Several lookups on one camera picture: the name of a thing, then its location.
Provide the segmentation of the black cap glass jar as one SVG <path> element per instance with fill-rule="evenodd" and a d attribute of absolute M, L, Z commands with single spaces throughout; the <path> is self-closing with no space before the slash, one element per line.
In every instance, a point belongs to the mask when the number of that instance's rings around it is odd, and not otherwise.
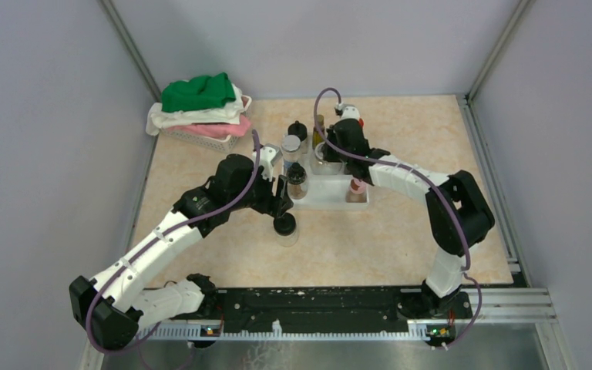
<path fill-rule="evenodd" d="M 277 242 L 283 247 L 292 247 L 298 241 L 298 224 L 291 213 L 285 213 L 273 221 Z"/>

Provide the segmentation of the silver perforated lid shaker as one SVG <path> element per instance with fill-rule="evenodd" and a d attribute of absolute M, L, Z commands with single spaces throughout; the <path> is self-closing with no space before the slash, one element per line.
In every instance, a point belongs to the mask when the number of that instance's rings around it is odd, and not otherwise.
<path fill-rule="evenodd" d="M 283 174 L 287 174 L 289 168 L 301 158 L 301 140 L 296 135 L 286 135 L 281 141 L 283 157 Z"/>

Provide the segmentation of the black cap sesame jar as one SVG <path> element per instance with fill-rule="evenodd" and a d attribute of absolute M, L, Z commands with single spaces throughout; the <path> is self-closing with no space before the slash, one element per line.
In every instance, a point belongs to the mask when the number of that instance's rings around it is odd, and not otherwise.
<path fill-rule="evenodd" d="M 296 136 L 300 140 L 300 151 L 302 154 L 308 153 L 308 128 L 306 125 L 296 120 L 288 126 L 288 135 Z"/>

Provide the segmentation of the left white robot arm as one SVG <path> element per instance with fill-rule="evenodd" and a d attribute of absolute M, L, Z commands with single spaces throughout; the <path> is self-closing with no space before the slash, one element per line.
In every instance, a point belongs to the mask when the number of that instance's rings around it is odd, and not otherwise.
<path fill-rule="evenodd" d="M 280 158 L 272 146 L 252 157 L 228 155 L 205 184 L 184 192 L 133 249 L 104 271 L 70 284 L 72 314 L 95 348 L 122 351 L 151 325 L 179 315 L 208 318 L 219 308 L 217 288 L 206 275 L 190 274 L 164 288 L 147 285 L 175 257 L 228 222 L 232 212 L 249 208 L 283 217 L 293 202 L 285 177 L 273 176 Z"/>

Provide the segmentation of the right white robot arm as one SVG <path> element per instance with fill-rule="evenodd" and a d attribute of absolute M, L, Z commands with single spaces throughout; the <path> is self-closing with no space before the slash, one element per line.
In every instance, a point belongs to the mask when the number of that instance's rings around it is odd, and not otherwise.
<path fill-rule="evenodd" d="M 437 173 L 408 164 L 389 151 L 374 148 L 356 119 L 341 119 L 328 128 L 328 160 L 343 162 L 357 180 L 393 190 L 423 204 L 438 250 L 432 270 L 424 280 L 422 310 L 441 318 L 452 308 L 452 295 L 471 268 L 469 249 L 482 242 L 495 226 L 475 177 L 460 170 Z"/>

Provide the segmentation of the black grinder top jar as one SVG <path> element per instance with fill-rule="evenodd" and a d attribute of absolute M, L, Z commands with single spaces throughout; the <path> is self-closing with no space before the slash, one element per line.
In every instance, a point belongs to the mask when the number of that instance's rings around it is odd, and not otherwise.
<path fill-rule="evenodd" d="M 288 196 L 292 200 L 303 199 L 308 192 L 308 175 L 306 169 L 299 163 L 293 163 L 286 172 L 288 180 Z"/>

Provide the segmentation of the gold cap yellow bottle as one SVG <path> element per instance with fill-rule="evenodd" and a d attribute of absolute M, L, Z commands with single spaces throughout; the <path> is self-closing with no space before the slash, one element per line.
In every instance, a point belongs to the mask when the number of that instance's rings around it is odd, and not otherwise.
<path fill-rule="evenodd" d="M 323 115 L 318 114 L 316 116 L 313 130 L 312 130 L 312 138 L 311 138 L 311 146 L 312 149 L 315 150 L 316 147 L 325 141 L 325 118 Z"/>

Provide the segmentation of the pink lid spice jar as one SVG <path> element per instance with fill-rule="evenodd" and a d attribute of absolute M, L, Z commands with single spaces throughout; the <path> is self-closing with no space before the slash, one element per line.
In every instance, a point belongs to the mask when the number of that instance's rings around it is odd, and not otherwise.
<path fill-rule="evenodd" d="M 347 193 L 345 195 L 345 201 L 347 203 L 366 203 L 367 202 L 367 183 L 357 178 L 352 178 Z"/>

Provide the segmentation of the white divided plastic tray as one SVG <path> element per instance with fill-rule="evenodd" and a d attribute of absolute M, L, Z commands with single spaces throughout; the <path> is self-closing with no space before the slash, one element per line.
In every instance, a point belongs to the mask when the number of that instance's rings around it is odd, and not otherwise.
<path fill-rule="evenodd" d="M 308 192 L 300 200 L 292 200 L 297 210 L 335 210 L 335 211 L 360 211 L 368 208 L 370 193 L 367 189 L 366 203 L 347 203 L 345 195 L 352 175 L 345 173 L 345 165 L 342 164 L 342 173 L 335 176 L 318 176 L 311 173 L 309 160 L 313 149 L 311 136 L 308 137 L 308 153 L 301 154 L 298 161 L 307 171 Z"/>

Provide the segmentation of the clear lid glass jar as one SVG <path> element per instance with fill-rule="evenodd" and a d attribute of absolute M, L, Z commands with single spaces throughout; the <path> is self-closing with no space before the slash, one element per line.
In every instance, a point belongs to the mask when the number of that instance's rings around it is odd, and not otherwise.
<path fill-rule="evenodd" d="M 319 143 L 309 160 L 311 173 L 318 176 L 335 176 L 342 173 L 342 163 L 328 162 L 324 158 L 325 143 Z"/>

